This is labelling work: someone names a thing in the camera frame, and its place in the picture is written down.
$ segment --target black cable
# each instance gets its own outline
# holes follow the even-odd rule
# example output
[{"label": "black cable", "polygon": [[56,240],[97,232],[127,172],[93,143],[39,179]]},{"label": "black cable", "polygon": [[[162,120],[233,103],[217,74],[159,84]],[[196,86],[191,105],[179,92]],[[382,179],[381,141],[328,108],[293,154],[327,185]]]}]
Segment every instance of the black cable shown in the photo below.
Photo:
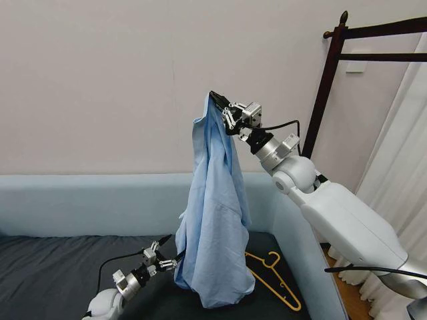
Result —
[{"label": "black cable", "polygon": [[98,270],[98,286],[97,286],[96,294],[95,294],[95,295],[97,295],[97,294],[99,293],[99,287],[101,286],[101,273],[102,273],[102,267],[103,267],[106,263],[108,263],[108,262],[110,262],[110,261],[113,261],[113,260],[118,260],[118,259],[124,259],[124,258],[128,258],[128,257],[133,257],[133,256],[135,256],[135,255],[141,255],[141,254],[143,253],[143,251],[144,251],[144,249],[141,249],[141,250],[139,250],[138,252],[130,253],[129,255],[120,255],[119,257],[114,257],[114,258],[111,258],[111,259],[105,260],[105,261],[102,263],[102,265],[99,267],[99,270]]},{"label": "black cable", "polygon": [[[294,123],[296,123],[296,132],[297,132],[297,136],[301,137],[300,135],[300,122],[298,120],[292,120],[289,121],[287,123],[282,123],[281,125],[274,125],[273,127],[254,127],[253,125],[248,125],[247,123],[244,123],[244,126],[250,129],[254,129],[254,130],[275,130],[275,129],[280,129],[283,127],[287,127],[288,125],[293,125]],[[298,142],[298,155],[301,155],[301,147],[300,147],[300,143]]]},{"label": "black cable", "polygon": [[357,266],[349,265],[347,267],[335,267],[335,268],[325,269],[325,272],[327,273],[336,273],[341,271],[382,271],[382,272],[389,272],[389,273],[399,273],[401,275],[409,275],[411,277],[427,279],[427,275],[422,275],[420,273],[415,273],[415,272],[410,272],[405,270],[382,268],[382,267],[357,267]]},{"label": "black cable", "polygon": [[158,242],[159,242],[159,246],[161,247],[162,245],[164,245],[166,243],[167,240],[171,239],[172,235],[166,235],[163,238],[161,238]]}]

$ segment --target dark gray mattress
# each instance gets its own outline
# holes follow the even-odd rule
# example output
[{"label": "dark gray mattress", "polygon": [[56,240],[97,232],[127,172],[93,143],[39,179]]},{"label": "dark gray mattress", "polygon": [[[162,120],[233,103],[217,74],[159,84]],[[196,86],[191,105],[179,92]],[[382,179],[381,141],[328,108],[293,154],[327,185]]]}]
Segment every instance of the dark gray mattress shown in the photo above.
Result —
[{"label": "dark gray mattress", "polygon": [[[0,319],[81,319],[95,295],[101,263],[136,252],[154,239],[159,237],[0,237]],[[282,255],[267,233],[250,233],[247,250],[259,257],[270,251]],[[173,238],[161,252],[166,257],[176,254]],[[116,270],[126,274],[139,266],[139,260],[137,256],[108,263],[101,290],[113,287]],[[172,273],[160,273],[127,304],[121,319],[309,319],[283,257],[276,269],[302,302],[301,311],[292,311],[259,281],[238,305],[207,310],[196,293],[174,285]],[[266,271],[260,266],[256,272]]]}]

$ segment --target clothes hanger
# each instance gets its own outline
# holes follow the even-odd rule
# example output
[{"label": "clothes hanger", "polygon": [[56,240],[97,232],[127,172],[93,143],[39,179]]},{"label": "clothes hanger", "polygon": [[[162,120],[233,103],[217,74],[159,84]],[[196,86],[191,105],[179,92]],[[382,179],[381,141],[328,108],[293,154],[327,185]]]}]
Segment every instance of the clothes hanger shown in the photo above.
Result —
[{"label": "clothes hanger", "polygon": [[260,280],[272,293],[274,293],[280,300],[282,300],[282,302],[284,302],[290,309],[292,309],[294,311],[301,310],[300,301],[295,296],[295,294],[292,292],[292,290],[288,287],[288,285],[286,285],[285,281],[282,279],[282,277],[280,277],[279,273],[274,269],[274,266],[277,265],[277,263],[280,260],[280,255],[275,251],[270,251],[268,253],[268,255],[275,255],[276,256],[276,260],[271,265],[266,264],[265,259],[261,259],[260,257],[257,257],[256,255],[253,255],[253,254],[245,251],[245,256],[248,256],[248,257],[251,257],[251,258],[254,258],[254,259],[261,261],[265,268],[271,269],[274,272],[276,277],[279,279],[280,287],[285,288],[290,293],[290,295],[292,296],[292,298],[296,302],[296,307],[293,306],[291,303],[289,303],[288,300],[286,300],[285,295],[284,296],[280,295],[276,290],[274,290],[264,279],[262,279],[259,275],[257,275],[253,270],[251,270],[250,268],[248,268],[248,269],[252,272],[252,275],[254,275],[254,277],[256,279]]}]

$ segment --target white curtain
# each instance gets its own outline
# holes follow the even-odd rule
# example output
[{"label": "white curtain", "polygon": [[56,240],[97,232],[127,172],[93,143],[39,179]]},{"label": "white curtain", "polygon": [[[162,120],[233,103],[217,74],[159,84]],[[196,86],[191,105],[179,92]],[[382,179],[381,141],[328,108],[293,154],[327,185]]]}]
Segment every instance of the white curtain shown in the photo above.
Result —
[{"label": "white curtain", "polygon": [[[416,52],[427,52],[423,34]],[[402,246],[427,262],[427,63],[411,63],[376,142],[357,196],[396,230]],[[336,266],[348,262],[331,248]],[[375,320],[409,319],[410,299],[385,287],[367,271],[339,274],[343,281],[363,283],[362,299],[372,302]]]}]

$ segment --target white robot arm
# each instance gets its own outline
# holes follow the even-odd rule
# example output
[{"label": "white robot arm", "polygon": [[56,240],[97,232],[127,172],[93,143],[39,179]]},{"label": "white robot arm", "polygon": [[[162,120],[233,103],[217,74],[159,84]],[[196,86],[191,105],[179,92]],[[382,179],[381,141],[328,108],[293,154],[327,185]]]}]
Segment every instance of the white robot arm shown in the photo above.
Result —
[{"label": "white robot arm", "polygon": [[[145,284],[159,272],[169,271],[176,268],[177,263],[185,255],[185,250],[174,259],[166,260],[159,252],[162,246],[171,235],[154,241],[150,247],[142,249],[131,255],[116,257],[104,262],[99,269],[97,295],[91,300],[86,314],[82,320],[117,320],[123,312],[123,306],[126,301],[131,300],[135,295],[145,287]],[[124,275],[119,269],[113,274],[115,289],[106,289],[99,292],[102,267],[109,261],[130,257],[132,255],[141,255],[143,259],[141,266],[132,270],[128,275]]]},{"label": "white robot arm", "polygon": [[391,225],[342,185],[328,181],[305,157],[291,155],[300,138],[277,141],[263,128],[262,107],[230,103],[211,91],[226,133],[238,135],[272,176],[277,188],[301,209],[305,219],[351,264],[368,269],[391,290],[413,299],[427,297],[427,266],[409,257]]}]

